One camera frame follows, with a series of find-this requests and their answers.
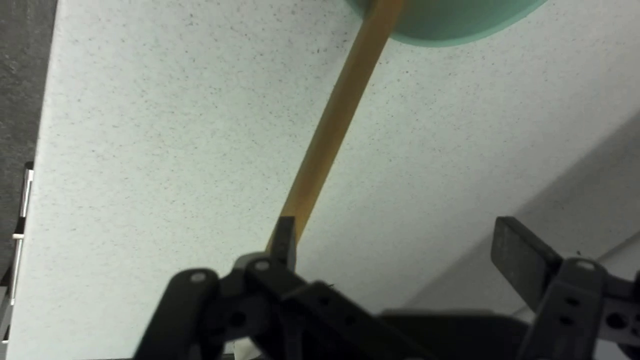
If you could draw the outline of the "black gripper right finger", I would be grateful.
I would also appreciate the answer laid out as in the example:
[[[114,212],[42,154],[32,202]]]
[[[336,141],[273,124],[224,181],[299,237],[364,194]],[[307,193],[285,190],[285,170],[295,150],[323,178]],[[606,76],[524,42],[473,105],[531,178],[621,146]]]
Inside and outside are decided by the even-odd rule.
[[[495,222],[491,260],[531,311],[539,311],[562,257],[512,217]]]

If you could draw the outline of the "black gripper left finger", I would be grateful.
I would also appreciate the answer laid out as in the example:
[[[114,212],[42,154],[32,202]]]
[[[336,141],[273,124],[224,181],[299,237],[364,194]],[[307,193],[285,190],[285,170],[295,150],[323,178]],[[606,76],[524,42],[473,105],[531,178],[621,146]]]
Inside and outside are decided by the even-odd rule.
[[[289,270],[297,269],[297,234],[292,217],[280,217],[276,221],[267,254]]]

